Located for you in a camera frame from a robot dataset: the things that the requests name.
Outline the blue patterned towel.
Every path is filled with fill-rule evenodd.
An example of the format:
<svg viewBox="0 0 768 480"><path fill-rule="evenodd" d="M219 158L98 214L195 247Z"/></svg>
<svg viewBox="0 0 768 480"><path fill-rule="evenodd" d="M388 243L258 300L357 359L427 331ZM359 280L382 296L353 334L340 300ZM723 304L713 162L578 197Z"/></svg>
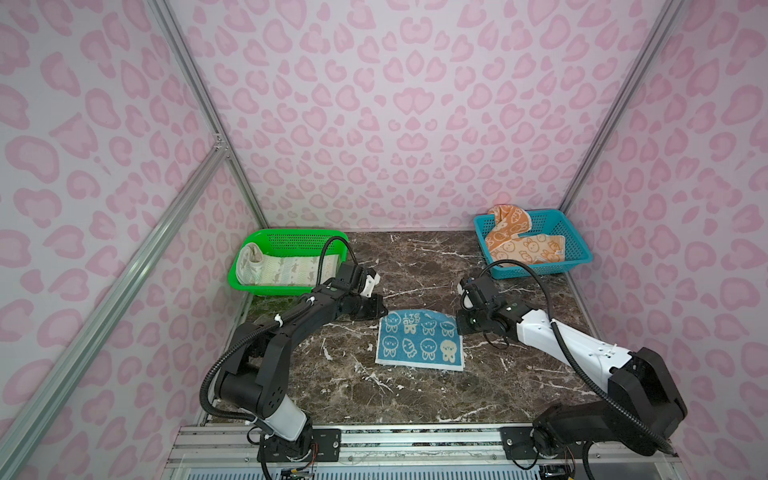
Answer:
<svg viewBox="0 0 768 480"><path fill-rule="evenodd" d="M433 310L390 312L379 323L375 363L463 371L463 341L455 318Z"/></svg>

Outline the orange patterned towel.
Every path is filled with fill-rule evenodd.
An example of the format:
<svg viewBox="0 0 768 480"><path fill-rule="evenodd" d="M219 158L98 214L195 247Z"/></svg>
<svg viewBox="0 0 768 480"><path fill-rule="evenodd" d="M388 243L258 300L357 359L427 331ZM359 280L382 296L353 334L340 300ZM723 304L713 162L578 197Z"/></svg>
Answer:
<svg viewBox="0 0 768 480"><path fill-rule="evenodd" d="M565 260L566 239L562 235L530 233L530 214L516 205L496 205L488 213L494 226L485 237L485 245L493 261L516 260L525 264L558 263Z"/></svg>

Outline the pastel striped animal towel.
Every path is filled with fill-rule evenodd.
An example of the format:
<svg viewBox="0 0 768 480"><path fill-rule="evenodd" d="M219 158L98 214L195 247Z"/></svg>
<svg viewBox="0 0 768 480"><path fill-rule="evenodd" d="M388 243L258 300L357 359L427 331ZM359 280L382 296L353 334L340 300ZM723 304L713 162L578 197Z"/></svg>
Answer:
<svg viewBox="0 0 768 480"><path fill-rule="evenodd" d="M320 258L266 255L247 243L235 261L235 276L243 286L311 287L316 284Z"/></svg>

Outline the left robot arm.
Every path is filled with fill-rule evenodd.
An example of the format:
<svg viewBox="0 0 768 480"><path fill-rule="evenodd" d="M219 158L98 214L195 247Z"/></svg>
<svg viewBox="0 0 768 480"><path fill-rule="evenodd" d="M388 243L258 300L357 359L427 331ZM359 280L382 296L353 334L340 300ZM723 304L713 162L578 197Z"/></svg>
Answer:
<svg viewBox="0 0 768 480"><path fill-rule="evenodd" d="M243 420L268 435L297 441L308 416L288 397L293 350L341 316L378 320L388 314L384 297L321 285L288 310L242 325L205 375L199 392L211 416Z"/></svg>

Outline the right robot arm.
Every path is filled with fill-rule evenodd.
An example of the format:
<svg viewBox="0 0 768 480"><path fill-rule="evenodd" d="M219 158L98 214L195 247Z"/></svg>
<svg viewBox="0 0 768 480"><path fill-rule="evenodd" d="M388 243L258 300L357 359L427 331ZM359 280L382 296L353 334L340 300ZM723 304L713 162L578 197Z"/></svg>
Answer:
<svg viewBox="0 0 768 480"><path fill-rule="evenodd" d="M552 356L596 395L588 403L550 406L533 421L531 442L540 455L588 442L618 442L641 456L675 452L670 437L687 407L655 351L608 344L524 303L464 302L456 320L462 335L493 333Z"/></svg>

